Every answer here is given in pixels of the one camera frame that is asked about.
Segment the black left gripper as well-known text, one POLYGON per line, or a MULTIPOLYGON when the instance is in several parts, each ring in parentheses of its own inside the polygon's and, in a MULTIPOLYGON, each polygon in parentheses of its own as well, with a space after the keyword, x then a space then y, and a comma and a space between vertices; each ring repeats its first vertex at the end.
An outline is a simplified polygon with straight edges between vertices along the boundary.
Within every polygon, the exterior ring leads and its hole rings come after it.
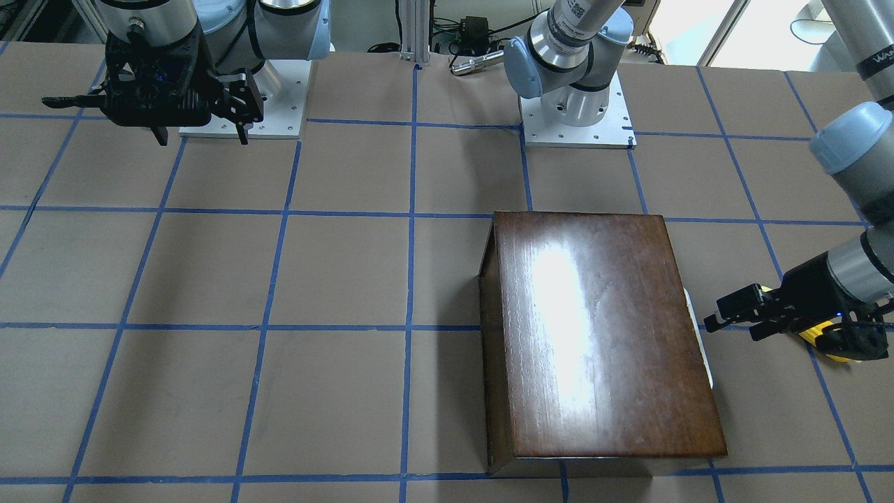
POLYGON ((837 282, 830 271, 827 252, 784 274, 778 289, 748 284, 717 300, 715 313, 703 319, 709 333, 731 326, 748 325, 752 340, 795 333, 830 319, 856 313, 856 321, 870 322, 872 309, 865 308, 837 282))

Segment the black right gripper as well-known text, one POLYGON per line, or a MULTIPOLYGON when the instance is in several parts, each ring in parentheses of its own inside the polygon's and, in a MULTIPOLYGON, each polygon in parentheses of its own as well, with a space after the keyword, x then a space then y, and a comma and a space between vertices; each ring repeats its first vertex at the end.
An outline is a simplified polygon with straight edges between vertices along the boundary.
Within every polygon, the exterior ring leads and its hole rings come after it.
MULTIPOLYGON (((210 102, 199 93, 207 74, 207 44, 188 35, 167 47, 138 47, 109 35, 105 45, 103 114, 120 126, 146 127, 156 142, 169 143, 169 126, 204 126, 210 102)), ((264 99, 248 68, 214 77, 213 115, 234 125, 240 144, 264 121, 264 99)))

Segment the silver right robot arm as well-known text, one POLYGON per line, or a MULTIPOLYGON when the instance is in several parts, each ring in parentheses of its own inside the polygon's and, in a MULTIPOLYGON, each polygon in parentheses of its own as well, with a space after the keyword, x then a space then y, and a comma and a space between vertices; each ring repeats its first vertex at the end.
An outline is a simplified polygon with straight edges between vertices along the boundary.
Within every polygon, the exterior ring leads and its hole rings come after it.
POLYGON ((331 51, 328 1, 98 1, 106 74, 80 99, 160 145, 299 139, 311 64, 331 51))

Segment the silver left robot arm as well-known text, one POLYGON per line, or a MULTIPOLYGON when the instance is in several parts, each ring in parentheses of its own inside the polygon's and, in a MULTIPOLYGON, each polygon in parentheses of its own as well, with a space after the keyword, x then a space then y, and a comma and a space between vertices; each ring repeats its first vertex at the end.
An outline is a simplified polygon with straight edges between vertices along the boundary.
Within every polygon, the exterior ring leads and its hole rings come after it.
POLYGON ((696 308, 744 283, 788 282, 796 256, 839 238, 863 249, 880 232, 855 195, 840 196, 809 154, 821 105, 812 79, 780 71, 687 66, 622 69, 639 146, 606 154, 521 154, 553 177, 564 203, 544 210, 670 217, 670 237, 696 308))

